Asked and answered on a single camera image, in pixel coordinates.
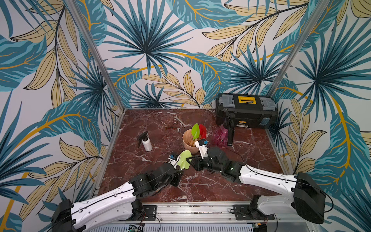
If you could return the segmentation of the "red toy shovel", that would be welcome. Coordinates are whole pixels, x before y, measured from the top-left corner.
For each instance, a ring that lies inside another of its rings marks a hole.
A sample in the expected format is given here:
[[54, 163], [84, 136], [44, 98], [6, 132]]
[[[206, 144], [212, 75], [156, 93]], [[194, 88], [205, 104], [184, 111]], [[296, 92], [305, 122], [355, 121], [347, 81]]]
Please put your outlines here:
[[206, 139], [206, 137], [207, 137], [207, 129], [206, 129], [206, 127], [204, 125], [200, 124], [199, 125], [199, 128], [200, 128], [199, 140]]

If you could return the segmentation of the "light green wide trowel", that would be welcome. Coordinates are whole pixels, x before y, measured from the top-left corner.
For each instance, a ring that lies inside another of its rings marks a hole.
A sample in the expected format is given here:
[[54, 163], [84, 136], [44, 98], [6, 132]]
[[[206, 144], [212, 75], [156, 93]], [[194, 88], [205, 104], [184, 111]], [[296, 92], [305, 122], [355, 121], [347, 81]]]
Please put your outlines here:
[[190, 163], [187, 161], [189, 158], [192, 157], [192, 154], [189, 150], [184, 150], [179, 155], [179, 161], [177, 165], [180, 167], [180, 170], [189, 169]]

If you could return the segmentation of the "pink spray bottle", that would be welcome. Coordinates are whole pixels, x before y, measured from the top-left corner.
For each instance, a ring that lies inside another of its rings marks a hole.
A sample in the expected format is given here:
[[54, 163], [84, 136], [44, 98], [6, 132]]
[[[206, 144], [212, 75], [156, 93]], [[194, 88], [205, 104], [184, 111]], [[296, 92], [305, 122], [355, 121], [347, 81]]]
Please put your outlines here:
[[233, 145], [234, 133], [235, 133], [235, 114], [226, 113], [223, 123], [214, 134], [214, 144], [218, 147], [225, 148]]

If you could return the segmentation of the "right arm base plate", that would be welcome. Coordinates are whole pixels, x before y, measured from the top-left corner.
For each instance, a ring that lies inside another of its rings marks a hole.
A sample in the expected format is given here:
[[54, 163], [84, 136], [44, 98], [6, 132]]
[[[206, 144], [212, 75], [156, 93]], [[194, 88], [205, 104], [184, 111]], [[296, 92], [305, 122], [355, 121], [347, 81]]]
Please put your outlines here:
[[273, 214], [265, 215], [250, 205], [233, 205], [230, 213], [235, 216], [236, 220], [269, 221], [275, 219]]

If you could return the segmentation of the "small white spray bottle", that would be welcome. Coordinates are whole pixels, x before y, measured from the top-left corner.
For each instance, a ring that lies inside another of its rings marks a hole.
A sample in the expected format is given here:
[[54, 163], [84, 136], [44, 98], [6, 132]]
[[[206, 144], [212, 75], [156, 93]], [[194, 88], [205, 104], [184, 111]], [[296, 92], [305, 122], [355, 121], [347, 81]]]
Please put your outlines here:
[[147, 151], [147, 152], [152, 151], [153, 147], [152, 147], [151, 141], [148, 137], [148, 131], [145, 131], [144, 133], [140, 134], [137, 137], [137, 141], [138, 141], [138, 148], [141, 145], [143, 145], [145, 151]]

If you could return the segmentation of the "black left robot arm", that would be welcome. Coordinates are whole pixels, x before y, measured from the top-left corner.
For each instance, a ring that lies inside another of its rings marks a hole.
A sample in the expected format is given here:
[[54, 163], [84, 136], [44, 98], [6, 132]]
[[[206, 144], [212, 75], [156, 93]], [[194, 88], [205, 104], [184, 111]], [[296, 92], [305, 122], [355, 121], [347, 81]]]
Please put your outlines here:
[[175, 164], [166, 162], [100, 196], [77, 203], [62, 201], [51, 218], [49, 231], [89, 232], [118, 220], [141, 220], [145, 211], [141, 200], [168, 185], [176, 186], [182, 175]]

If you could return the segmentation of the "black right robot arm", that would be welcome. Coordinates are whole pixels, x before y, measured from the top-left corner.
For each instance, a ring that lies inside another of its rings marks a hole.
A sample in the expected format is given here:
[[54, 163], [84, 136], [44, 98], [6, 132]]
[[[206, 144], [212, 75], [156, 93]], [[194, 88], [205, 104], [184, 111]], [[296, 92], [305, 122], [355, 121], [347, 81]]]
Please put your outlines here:
[[260, 170], [243, 161], [230, 160], [218, 147], [203, 148], [200, 155], [186, 158], [186, 161], [197, 171], [214, 171], [230, 182], [275, 192], [275, 196], [253, 198], [250, 205], [260, 214], [297, 213], [311, 223], [324, 223], [326, 194], [307, 173], [283, 175]]

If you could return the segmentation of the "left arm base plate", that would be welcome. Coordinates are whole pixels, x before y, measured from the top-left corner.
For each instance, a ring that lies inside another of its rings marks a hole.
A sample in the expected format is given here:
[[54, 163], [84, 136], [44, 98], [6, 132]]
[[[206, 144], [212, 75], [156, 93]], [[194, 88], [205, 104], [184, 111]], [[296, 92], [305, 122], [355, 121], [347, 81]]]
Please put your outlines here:
[[156, 221], [157, 205], [143, 205], [137, 221]]

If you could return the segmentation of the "light green narrow trowel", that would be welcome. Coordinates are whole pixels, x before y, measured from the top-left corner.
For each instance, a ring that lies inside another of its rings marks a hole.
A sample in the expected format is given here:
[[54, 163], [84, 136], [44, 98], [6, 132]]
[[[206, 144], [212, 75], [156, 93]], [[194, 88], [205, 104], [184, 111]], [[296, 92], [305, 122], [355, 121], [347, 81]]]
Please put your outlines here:
[[194, 146], [195, 145], [195, 142], [199, 139], [199, 136], [200, 136], [200, 128], [199, 128], [199, 124], [196, 123], [193, 125], [192, 129], [191, 129], [191, 135], [192, 135], [192, 140], [191, 142], [189, 143], [190, 146]]

